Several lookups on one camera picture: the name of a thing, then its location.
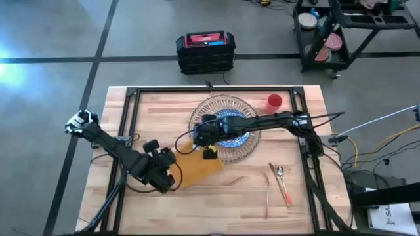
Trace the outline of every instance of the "black storage bin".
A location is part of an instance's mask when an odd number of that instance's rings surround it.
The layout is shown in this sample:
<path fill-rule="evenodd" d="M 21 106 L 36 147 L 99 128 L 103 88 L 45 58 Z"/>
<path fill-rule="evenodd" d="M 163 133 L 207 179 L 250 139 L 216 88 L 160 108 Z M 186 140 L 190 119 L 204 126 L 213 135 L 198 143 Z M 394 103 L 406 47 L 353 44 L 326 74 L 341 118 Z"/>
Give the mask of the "black storage bin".
<path fill-rule="evenodd" d="M 208 35 L 218 35 L 209 39 Z M 194 42 L 194 37 L 203 41 Z M 235 57 L 234 36 L 223 31 L 189 33 L 177 40 L 178 64 L 184 74 L 225 72 L 233 68 Z"/>

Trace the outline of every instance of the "white paper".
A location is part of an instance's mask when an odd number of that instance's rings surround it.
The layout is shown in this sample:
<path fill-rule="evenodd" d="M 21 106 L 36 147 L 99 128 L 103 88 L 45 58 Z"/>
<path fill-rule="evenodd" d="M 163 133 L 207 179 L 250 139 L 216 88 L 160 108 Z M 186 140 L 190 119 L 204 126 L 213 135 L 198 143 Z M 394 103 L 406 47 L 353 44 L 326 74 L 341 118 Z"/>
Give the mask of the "white paper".
<path fill-rule="evenodd" d="M 381 205 L 368 211 L 370 228 L 418 236 L 409 203 Z"/>

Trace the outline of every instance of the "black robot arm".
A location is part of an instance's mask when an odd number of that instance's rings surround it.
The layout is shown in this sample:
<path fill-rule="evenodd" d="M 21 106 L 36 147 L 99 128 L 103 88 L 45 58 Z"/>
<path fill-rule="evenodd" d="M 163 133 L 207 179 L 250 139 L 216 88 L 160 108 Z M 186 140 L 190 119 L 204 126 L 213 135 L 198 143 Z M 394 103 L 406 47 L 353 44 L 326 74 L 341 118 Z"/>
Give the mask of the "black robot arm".
<path fill-rule="evenodd" d="M 167 174 L 170 165 L 175 163 L 175 156 L 168 148 L 160 153 L 158 141 L 152 140 L 143 146 L 146 153 L 129 149 L 124 141 L 118 140 L 103 131 L 98 124 L 98 117 L 89 110 L 81 110 L 65 125 L 65 132 L 99 144 L 109 156 L 121 161 L 123 170 L 143 184 L 150 184 L 159 192 L 166 193 L 175 183 L 172 175 Z"/>
<path fill-rule="evenodd" d="M 194 125 L 193 143 L 196 146 L 212 146 L 216 142 L 243 136 L 247 132 L 272 128 L 287 129 L 293 135 L 304 138 L 312 153 L 323 154 L 322 143 L 312 127 L 310 115 L 301 112 L 284 111 L 260 117 L 229 116 L 223 119 L 217 119 L 215 115 L 204 115 L 201 123 Z"/>

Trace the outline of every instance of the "blue plate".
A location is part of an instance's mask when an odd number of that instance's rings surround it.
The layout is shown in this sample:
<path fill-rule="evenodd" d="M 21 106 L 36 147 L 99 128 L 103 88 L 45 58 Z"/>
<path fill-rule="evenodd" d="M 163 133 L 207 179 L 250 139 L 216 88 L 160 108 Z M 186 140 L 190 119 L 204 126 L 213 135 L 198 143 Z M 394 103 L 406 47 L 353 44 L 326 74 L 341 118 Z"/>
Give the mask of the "blue plate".
<path fill-rule="evenodd" d="M 222 119 L 228 116 L 238 116 L 238 117 L 246 118 L 246 116 L 242 112 L 236 109 L 222 109 L 216 112 L 215 115 L 217 119 Z M 237 148 L 241 146 L 242 144 L 244 144 L 247 141 L 248 137 L 249 137 L 249 132 L 244 134 L 241 137 L 235 138 L 234 140 L 220 141 L 220 142 L 217 142 L 217 144 L 225 148 Z"/>

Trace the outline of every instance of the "pink plate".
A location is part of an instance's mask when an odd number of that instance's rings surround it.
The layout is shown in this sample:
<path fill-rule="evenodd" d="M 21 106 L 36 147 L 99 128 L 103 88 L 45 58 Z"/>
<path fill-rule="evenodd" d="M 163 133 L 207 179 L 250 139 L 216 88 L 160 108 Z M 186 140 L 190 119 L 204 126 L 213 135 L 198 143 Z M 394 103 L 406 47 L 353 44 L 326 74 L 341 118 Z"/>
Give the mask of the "pink plate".
<path fill-rule="evenodd" d="M 324 45 L 335 52 L 341 49 L 343 46 L 343 40 L 341 40 L 340 36 L 336 33 L 331 33 Z"/>
<path fill-rule="evenodd" d="M 312 45 L 307 45 L 304 48 L 304 51 L 307 53 L 309 52 L 309 49 Z M 328 51 L 329 49 L 327 49 L 326 47 L 322 47 L 322 49 L 319 51 L 318 55 L 315 57 L 315 61 L 316 62 L 325 62 L 328 59 Z"/>

